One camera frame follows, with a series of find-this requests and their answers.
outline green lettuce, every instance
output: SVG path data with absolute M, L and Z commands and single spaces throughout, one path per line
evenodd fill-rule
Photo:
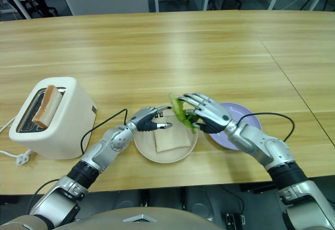
M 172 110 L 176 114 L 178 120 L 182 122 L 186 127 L 190 128 L 192 133 L 195 134 L 195 127 L 191 124 L 190 119 L 197 121 L 198 117 L 194 114 L 191 114 L 190 116 L 188 116 L 188 118 L 186 118 L 186 111 L 183 109 L 183 102 L 174 97 L 172 93 L 169 94 L 169 99 L 172 105 Z

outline toast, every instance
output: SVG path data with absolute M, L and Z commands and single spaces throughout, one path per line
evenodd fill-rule
M 63 95 L 54 85 L 49 85 L 44 94 L 42 103 L 32 119 L 34 124 L 47 129 L 57 111 Z

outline wood grain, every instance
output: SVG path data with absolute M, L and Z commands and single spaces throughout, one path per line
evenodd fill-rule
M 132 114 L 168 104 L 170 92 L 198 91 L 254 112 L 289 115 L 297 128 L 288 144 L 300 166 L 310 177 L 333 174 L 333 145 L 250 25 L 238 11 L 4 22 L 0 124 L 15 116 L 38 81 L 51 76 L 73 76 L 81 83 L 98 105 L 96 124 L 124 107 Z M 118 117 L 97 129 L 90 145 L 122 120 Z M 260 120 L 269 135 L 284 138 L 291 129 L 282 118 Z M 0 141 L 2 150 L 25 151 L 8 138 L 8 129 Z M 67 174 L 76 162 L 33 155 L 32 161 L 17 167 L 12 158 L 0 155 L 0 193 L 33 193 L 42 183 Z M 224 149 L 200 133 L 190 156 L 173 164 L 150 162 L 131 143 L 91 191 L 265 180 L 269 175 L 251 156 Z
M 326 11 L 242 15 L 334 143 L 335 15 Z

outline cable connector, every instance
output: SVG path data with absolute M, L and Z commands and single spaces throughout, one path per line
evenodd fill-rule
M 16 165 L 21 166 L 29 161 L 29 155 L 32 153 L 32 150 L 28 150 L 25 153 L 21 153 L 16 157 Z

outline black cable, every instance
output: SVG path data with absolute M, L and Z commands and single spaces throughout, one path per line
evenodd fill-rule
M 250 113 L 250 114 L 244 115 L 239 120 L 239 122 L 237 122 L 237 126 L 242 121 L 242 119 L 244 119 L 246 117 L 249 117 L 249 116 L 254 116 L 254 115 L 276 115 L 276 116 L 281 116 L 281 117 L 283 117 L 283 118 L 288 119 L 289 121 L 291 121 L 291 123 L 292 123 L 292 129 L 291 129 L 290 133 L 288 134 L 288 136 L 286 136 L 286 138 L 284 139 L 284 142 L 291 136 L 291 134 L 293 133 L 293 131 L 295 129 L 294 121 L 290 117 L 288 117 L 286 115 L 283 115 L 283 114 L 280 114 L 280 113 L 276 113 L 276 112 L 257 112 L 257 113 Z
M 222 189 L 224 189 L 227 193 L 229 193 L 229 194 L 235 196 L 236 198 L 238 198 L 238 200 L 242 202 L 242 210 L 240 212 L 240 215 L 243 215 L 243 212 L 244 212 L 244 201 L 239 196 L 237 196 L 236 194 L 232 193 L 231 191 L 229 191 L 228 189 L 226 189 L 225 187 L 223 187 L 223 185 L 220 185 L 220 187 Z
M 333 205 L 335 205 L 335 202 L 331 201 L 331 200 L 328 200 L 328 202 L 332 203 Z
M 39 189 L 37 189 L 37 191 L 33 194 L 33 196 L 31 197 L 31 199 L 30 199 L 30 201 L 29 201 L 29 204 L 28 204 L 28 212 L 27 212 L 27 214 L 30 213 L 32 202 L 34 201 L 34 198 L 36 197 L 36 195 L 38 194 L 38 192 L 39 192 L 43 187 L 45 187 L 47 184 L 52 183 L 52 182 L 55 182 L 55 181 L 58 181 L 58 180 L 59 180 L 59 179 L 53 179 L 53 180 L 50 180 L 50 181 L 44 183 L 42 186 L 40 186 Z
M 125 114 L 125 119 L 124 119 L 124 125 L 126 125 L 126 120 L 127 120 L 127 114 L 128 114 L 128 110 L 127 109 L 123 109 L 122 111 L 119 111 L 117 114 L 114 114 L 113 116 L 109 117 L 108 119 L 106 119 L 104 122 L 98 124 L 96 127 L 93 127 L 92 129 L 90 129 L 88 132 L 86 132 L 84 134 L 84 136 L 82 137 L 82 140 L 80 140 L 80 150 L 82 150 L 82 154 L 84 155 L 84 148 L 83 148 L 83 141 L 84 138 L 90 133 L 93 132 L 95 129 L 97 129 L 98 127 L 102 126 L 104 123 L 108 122 L 109 120 L 115 118 L 116 116 L 118 116 L 119 114 L 123 113 L 124 111 L 126 111 Z

